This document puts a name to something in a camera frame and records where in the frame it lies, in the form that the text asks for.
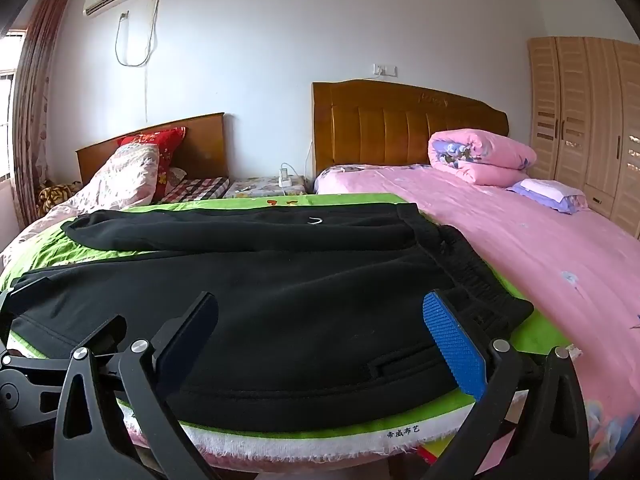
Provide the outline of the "light wooden wardrobe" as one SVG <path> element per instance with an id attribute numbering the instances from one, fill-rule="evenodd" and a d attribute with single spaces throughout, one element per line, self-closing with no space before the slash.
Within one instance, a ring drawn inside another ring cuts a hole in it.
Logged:
<path id="1" fill-rule="evenodd" d="M 588 205 L 639 236 L 639 47 L 594 37 L 528 40 L 528 174 L 580 188 Z"/>

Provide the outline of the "pink floral curtain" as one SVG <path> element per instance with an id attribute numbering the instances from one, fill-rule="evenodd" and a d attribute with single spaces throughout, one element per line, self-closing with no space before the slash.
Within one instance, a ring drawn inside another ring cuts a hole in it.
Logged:
<path id="1" fill-rule="evenodd" d="M 18 225 L 39 218 L 38 194 L 48 180 L 49 81 L 68 0 L 38 0 L 14 77 L 11 183 Z"/>

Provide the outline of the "red checkered bed sheet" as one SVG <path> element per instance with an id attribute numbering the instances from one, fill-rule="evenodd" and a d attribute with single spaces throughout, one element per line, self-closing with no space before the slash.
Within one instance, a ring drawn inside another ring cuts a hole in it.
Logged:
<path id="1" fill-rule="evenodd" d="M 228 177 L 184 179 L 160 200 L 160 204 L 218 200 L 226 194 L 229 186 Z"/>

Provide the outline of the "pink bed sheet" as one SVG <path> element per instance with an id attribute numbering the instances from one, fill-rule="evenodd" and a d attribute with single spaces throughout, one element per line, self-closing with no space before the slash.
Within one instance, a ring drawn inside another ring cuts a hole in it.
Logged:
<path id="1" fill-rule="evenodd" d="M 639 416 L 639 242 L 591 210 L 561 214 L 427 166 L 341 166 L 319 194 L 390 193 L 457 228 L 580 352 L 593 474 Z"/>

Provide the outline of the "rolled pink quilt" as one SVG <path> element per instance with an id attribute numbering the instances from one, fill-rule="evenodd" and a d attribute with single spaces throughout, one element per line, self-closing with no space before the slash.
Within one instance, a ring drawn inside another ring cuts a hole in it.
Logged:
<path id="1" fill-rule="evenodd" d="M 508 188 L 526 178 L 536 152 L 528 145 L 486 130 L 463 128 L 434 133 L 428 140 L 434 169 L 476 184 Z"/>

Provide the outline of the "small brown wooden headboard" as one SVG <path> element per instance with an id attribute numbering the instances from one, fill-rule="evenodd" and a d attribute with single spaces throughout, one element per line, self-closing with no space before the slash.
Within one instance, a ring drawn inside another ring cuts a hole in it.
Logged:
<path id="1" fill-rule="evenodd" d="M 136 136 L 141 133 L 180 126 L 186 127 L 186 136 L 174 151 L 172 163 L 186 170 L 186 176 L 191 179 L 228 177 L 227 151 L 224 143 L 224 113 L 216 113 L 166 122 L 166 124 L 115 136 L 77 150 L 81 182 L 83 184 L 89 182 L 117 150 L 119 140 L 125 136 Z"/>

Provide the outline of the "brown tiger pattern blanket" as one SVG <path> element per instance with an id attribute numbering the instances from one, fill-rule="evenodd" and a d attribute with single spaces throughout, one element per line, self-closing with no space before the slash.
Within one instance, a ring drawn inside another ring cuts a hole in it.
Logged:
<path id="1" fill-rule="evenodd" d="M 80 181 L 70 183 L 54 184 L 47 181 L 46 186 L 42 188 L 37 197 L 37 207 L 39 217 L 44 217 L 55 206 L 73 197 L 82 188 Z"/>

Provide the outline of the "pink floral quilt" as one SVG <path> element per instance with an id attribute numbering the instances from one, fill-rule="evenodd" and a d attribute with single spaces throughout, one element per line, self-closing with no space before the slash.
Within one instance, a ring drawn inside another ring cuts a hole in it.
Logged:
<path id="1" fill-rule="evenodd" d="M 54 206 L 12 240 L 1 254 L 2 268 L 17 257 L 28 240 L 63 220 L 101 209 L 123 210 L 149 205 L 155 194 L 159 169 L 160 151 L 155 144 L 121 146 L 80 191 Z"/>

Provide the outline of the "white power strip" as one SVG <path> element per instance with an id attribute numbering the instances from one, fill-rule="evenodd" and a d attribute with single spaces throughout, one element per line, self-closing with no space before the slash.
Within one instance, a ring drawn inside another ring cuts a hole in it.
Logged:
<path id="1" fill-rule="evenodd" d="M 278 177 L 280 188 L 292 188 L 293 185 L 298 185 L 299 179 L 297 170 L 288 162 L 282 162 Z"/>

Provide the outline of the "bedside table with patterned cloth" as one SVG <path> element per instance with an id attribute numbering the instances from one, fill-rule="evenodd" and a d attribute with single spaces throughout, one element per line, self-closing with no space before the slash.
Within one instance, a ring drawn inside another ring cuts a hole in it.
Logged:
<path id="1" fill-rule="evenodd" d="M 306 193 L 305 181 L 301 177 L 293 176 L 285 180 L 278 177 L 256 177 L 234 181 L 224 193 L 224 198 L 296 196 Z"/>

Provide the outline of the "purple pillow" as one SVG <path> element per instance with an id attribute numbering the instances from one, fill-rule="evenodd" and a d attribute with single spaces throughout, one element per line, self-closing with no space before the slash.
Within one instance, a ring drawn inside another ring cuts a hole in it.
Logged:
<path id="1" fill-rule="evenodd" d="M 555 180 L 527 178 L 510 186 L 509 191 L 561 214 L 577 214 L 589 208 L 584 192 Z"/>

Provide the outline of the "white wall socket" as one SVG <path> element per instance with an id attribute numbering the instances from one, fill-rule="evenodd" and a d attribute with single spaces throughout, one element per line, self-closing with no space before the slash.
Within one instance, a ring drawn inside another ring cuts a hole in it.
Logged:
<path id="1" fill-rule="evenodd" d="M 395 65 L 374 64 L 372 68 L 372 75 L 375 76 L 375 78 L 378 78 L 378 77 L 395 78 L 397 74 L 398 74 L 398 71 Z"/>

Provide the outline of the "red pillow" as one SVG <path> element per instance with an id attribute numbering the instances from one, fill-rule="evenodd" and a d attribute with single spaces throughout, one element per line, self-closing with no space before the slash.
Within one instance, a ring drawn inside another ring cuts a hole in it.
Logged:
<path id="1" fill-rule="evenodd" d="M 174 156 L 175 150 L 180 146 L 185 137 L 186 127 L 180 126 L 164 130 L 138 133 L 134 136 L 123 136 L 118 140 L 119 146 L 135 143 L 153 144 L 158 148 L 158 170 L 155 193 L 152 199 L 153 203 L 157 203 L 165 196 L 172 156 Z"/>

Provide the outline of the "large brown wooden headboard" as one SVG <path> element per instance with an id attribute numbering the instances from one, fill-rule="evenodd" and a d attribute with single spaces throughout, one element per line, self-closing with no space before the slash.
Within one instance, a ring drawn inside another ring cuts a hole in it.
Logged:
<path id="1" fill-rule="evenodd" d="M 432 134 L 473 128 L 507 136 L 506 113 L 456 94 L 354 79 L 312 85 L 314 172 L 336 165 L 428 162 Z"/>

